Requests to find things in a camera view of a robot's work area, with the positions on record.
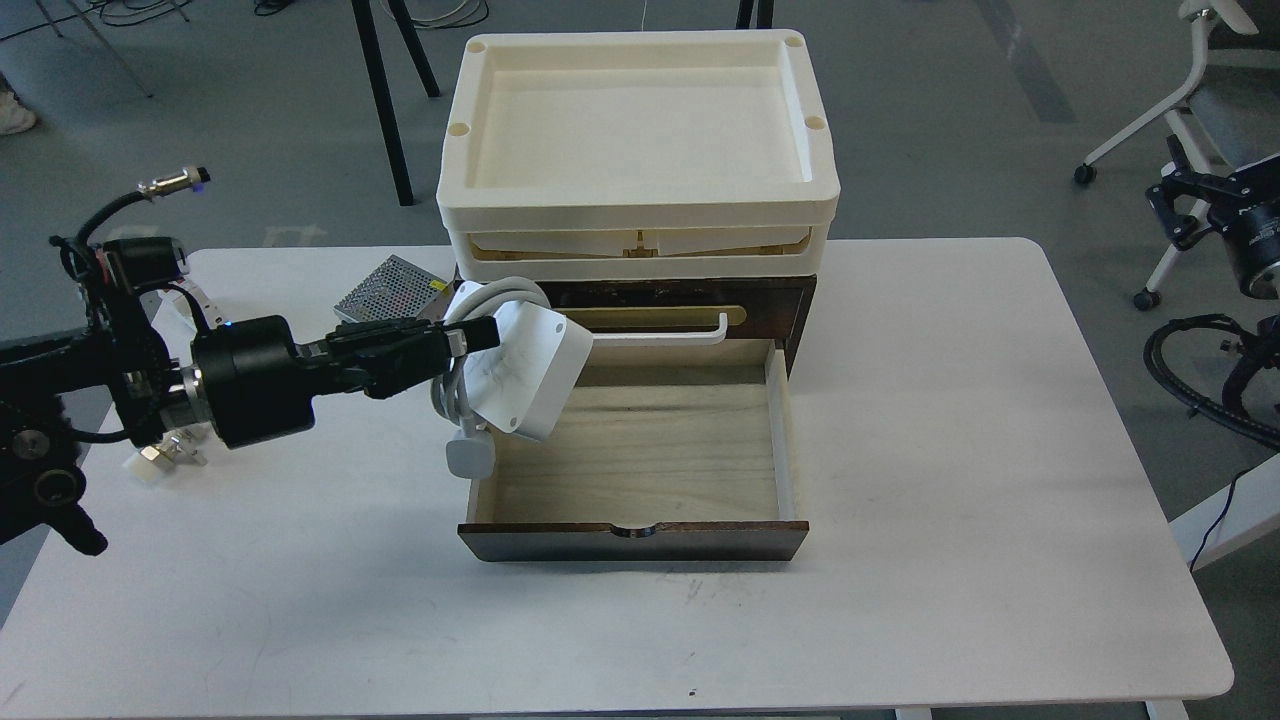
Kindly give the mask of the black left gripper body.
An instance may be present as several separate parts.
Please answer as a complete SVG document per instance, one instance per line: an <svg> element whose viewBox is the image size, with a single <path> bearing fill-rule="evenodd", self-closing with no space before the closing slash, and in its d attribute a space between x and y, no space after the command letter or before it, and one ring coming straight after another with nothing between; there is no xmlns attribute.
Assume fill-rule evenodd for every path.
<svg viewBox="0 0 1280 720"><path fill-rule="evenodd" d="M300 354L285 318L220 325L191 350L212 428L228 448L314 427L311 398L321 393L330 368L321 356Z"/></svg>

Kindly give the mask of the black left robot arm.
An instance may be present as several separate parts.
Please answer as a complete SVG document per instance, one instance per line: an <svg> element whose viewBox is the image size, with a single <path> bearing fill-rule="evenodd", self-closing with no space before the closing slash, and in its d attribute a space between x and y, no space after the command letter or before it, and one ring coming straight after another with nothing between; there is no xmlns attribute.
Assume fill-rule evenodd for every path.
<svg viewBox="0 0 1280 720"><path fill-rule="evenodd" d="M196 333L182 366L142 306L150 292L178 290L188 272L180 243L163 236L92 243L91 236L131 205L209 179L204 167L184 167L111 200L72 237L50 238L78 286L86 324L3 343L4 541L49 527L81 553L105 551L108 539L81 507L83 445L142 448L202 421L229 448L255 445L310 429L317 396L389 398L499 345L489 316L355 323L298 345L283 316L211 325L188 299Z"/></svg>

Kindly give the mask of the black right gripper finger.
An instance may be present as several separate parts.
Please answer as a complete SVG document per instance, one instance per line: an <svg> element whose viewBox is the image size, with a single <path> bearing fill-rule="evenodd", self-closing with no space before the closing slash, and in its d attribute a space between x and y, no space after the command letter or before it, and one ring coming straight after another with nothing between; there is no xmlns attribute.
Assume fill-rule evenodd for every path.
<svg viewBox="0 0 1280 720"><path fill-rule="evenodd" d="M1216 204L1242 197L1242 187L1235 181L1196 170L1178 136L1167 136L1166 145L1172 161L1172 169L1165 176L1167 199L1192 197Z"/></svg>
<svg viewBox="0 0 1280 720"><path fill-rule="evenodd" d="M1216 232L1204 218L1198 219L1193 214L1179 213L1175 209L1175 200L1179 197L1190 196L1207 200L1212 184L1213 181L1210 179L1162 179L1146 191L1148 204L1170 245L1176 251L1188 251L1197 246L1203 237Z"/></svg>

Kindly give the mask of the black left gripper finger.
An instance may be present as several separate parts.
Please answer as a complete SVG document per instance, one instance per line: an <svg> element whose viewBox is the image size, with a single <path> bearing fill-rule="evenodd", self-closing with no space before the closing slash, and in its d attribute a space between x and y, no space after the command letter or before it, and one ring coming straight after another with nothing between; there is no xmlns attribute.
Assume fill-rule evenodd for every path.
<svg viewBox="0 0 1280 720"><path fill-rule="evenodd" d="M448 372L457 357L428 350L362 351L347 357L332 378L330 393L364 393L370 398L393 397Z"/></svg>
<svg viewBox="0 0 1280 720"><path fill-rule="evenodd" d="M328 352L337 357L387 360L412 357L422 363L448 363L500 346L492 316L445 324L429 319L397 318L338 325L325 336Z"/></svg>

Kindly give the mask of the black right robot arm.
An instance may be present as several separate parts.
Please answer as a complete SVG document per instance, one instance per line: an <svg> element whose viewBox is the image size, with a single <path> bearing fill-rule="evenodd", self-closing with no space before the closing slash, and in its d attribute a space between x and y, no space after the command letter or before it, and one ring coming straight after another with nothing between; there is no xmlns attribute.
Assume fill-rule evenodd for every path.
<svg viewBox="0 0 1280 720"><path fill-rule="evenodd" d="M1249 299L1277 299L1279 200L1277 155L1240 167L1228 176L1194 170L1181 141L1167 137L1171 161L1162 178L1146 191L1172 250L1192 249L1206 234L1217 234L1240 293ZM1178 377L1164 356L1165 342L1188 331L1226 334L1220 345L1236 360L1215 396L1203 395ZM1204 416L1229 430L1277 450L1277 427L1253 418L1243 401L1245 389L1262 370L1277 369L1277 316L1247 329L1224 314L1174 319L1146 341L1143 363L1148 374L1171 396L1185 404L1189 416Z"/></svg>

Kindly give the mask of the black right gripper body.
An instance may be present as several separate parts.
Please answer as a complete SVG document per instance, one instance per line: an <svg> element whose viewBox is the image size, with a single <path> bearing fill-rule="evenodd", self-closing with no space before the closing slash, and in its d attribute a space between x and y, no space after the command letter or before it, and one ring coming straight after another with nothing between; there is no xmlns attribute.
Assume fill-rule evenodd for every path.
<svg viewBox="0 0 1280 720"><path fill-rule="evenodd" d="M1210 224L1225 242L1239 291L1251 299L1276 299L1279 156L1243 167L1231 179L1240 193L1212 200Z"/></svg>

